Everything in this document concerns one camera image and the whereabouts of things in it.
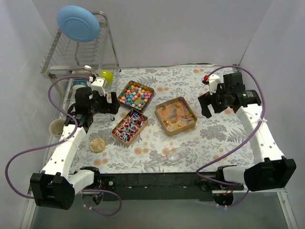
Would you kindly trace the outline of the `tin of lollipops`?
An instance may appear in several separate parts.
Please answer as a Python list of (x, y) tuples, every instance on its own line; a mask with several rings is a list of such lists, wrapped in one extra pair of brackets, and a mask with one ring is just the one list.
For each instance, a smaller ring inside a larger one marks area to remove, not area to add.
[(147, 125), (148, 117), (131, 109), (112, 130), (112, 136), (124, 146), (129, 147)]

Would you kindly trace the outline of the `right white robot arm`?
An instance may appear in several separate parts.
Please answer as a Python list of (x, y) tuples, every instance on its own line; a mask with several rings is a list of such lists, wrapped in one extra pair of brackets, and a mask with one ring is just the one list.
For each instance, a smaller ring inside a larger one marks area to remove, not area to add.
[(199, 96), (202, 115), (212, 116), (208, 106), (216, 114), (232, 108), (248, 135), (254, 165), (221, 166), (216, 171), (216, 185), (228, 189), (233, 184), (246, 185), (254, 191), (283, 188), (296, 170), (293, 159), (287, 159), (277, 146), (263, 114), (263, 104), (255, 90), (247, 90), (241, 73), (206, 75), (203, 83), (209, 92)]

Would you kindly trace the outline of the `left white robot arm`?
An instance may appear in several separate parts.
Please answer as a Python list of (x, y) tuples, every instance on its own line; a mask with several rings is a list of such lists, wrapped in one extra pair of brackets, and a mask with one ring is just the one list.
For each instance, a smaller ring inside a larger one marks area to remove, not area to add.
[(68, 210), (77, 193), (85, 188), (96, 191), (101, 187), (99, 169), (82, 167), (79, 172), (69, 175), (73, 158), (81, 141), (93, 123), (95, 114), (110, 114), (111, 119), (118, 113), (120, 103), (115, 92), (111, 102), (106, 95), (89, 87), (76, 90), (75, 103), (68, 109), (59, 145), (40, 173), (33, 173), (30, 186), (37, 206)]

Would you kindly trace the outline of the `clear plastic scoop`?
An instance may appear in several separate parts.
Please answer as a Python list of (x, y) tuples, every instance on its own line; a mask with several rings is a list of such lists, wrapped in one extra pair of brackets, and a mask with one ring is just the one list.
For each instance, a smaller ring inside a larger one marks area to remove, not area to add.
[(144, 167), (149, 168), (154, 167), (158, 164), (162, 164), (164, 162), (175, 162), (181, 160), (188, 156), (190, 151), (191, 150), (188, 147), (179, 147), (172, 149), (165, 156), (144, 163)]

